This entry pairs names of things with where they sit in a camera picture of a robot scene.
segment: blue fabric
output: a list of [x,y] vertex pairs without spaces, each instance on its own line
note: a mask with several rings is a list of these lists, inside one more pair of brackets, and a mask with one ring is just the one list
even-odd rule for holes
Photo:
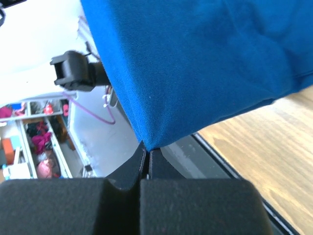
[[313,0],[82,0],[149,150],[313,83]]

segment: wooden floor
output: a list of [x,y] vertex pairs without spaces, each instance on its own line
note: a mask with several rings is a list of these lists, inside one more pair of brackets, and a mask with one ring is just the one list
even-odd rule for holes
[[313,235],[313,88],[199,133],[301,234]]

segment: black frame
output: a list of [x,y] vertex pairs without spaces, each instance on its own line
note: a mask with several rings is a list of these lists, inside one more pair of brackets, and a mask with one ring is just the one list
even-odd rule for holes
[[[207,154],[221,167],[221,169],[233,179],[243,179],[243,177],[198,133],[191,135],[192,138],[207,152]],[[281,234],[300,234],[292,225],[285,220],[263,197],[263,204],[268,213],[268,217]]]

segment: magenta garment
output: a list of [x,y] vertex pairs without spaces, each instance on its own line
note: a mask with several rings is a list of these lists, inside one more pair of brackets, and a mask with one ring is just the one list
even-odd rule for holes
[[12,116],[12,110],[8,107],[0,108],[0,118],[9,118]]
[[36,146],[36,154],[42,154],[45,150],[45,143],[51,140],[51,133],[47,132],[43,136],[34,136],[31,141]]

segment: cable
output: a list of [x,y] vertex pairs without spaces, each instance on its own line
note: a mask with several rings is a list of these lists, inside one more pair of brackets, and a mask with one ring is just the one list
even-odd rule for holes
[[4,24],[5,21],[5,12],[3,11],[3,9],[1,8],[1,4],[0,4],[0,27]]
[[[109,87],[106,88],[106,94],[108,94],[108,91],[109,91]],[[113,113],[111,111],[111,108],[110,106],[108,105],[108,100],[107,100],[107,97],[105,97],[105,104],[107,104],[107,109],[108,109],[108,112],[112,118],[113,121],[107,121],[105,119],[103,119],[102,117],[99,117],[97,114],[93,113],[92,111],[88,110],[87,108],[85,108],[83,105],[81,105],[80,103],[78,103],[75,99],[73,99],[71,96],[69,96],[68,94],[66,94],[65,92],[62,92],[62,94],[68,99],[70,100],[71,102],[73,102],[73,104],[75,104],[76,106],[78,106],[79,108],[81,108],[83,111],[85,111],[86,113],[88,113],[89,115],[93,116],[94,118],[98,119],[99,121],[101,122],[104,122],[106,124],[109,124],[109,125],[114,125],[116,123],[116,120],[113,116]]]

